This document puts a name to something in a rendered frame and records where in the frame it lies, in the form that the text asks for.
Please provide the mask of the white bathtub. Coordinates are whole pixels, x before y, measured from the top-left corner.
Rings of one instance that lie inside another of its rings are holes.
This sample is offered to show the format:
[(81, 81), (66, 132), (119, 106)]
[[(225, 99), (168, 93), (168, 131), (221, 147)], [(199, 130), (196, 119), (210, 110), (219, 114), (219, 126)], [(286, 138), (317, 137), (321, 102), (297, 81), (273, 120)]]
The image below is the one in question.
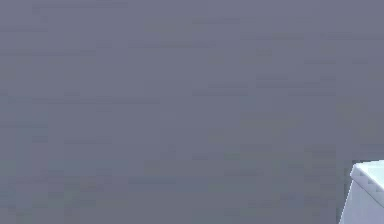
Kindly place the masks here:
[(338, 224), (384, 224), (384, 160), (356, 163)]

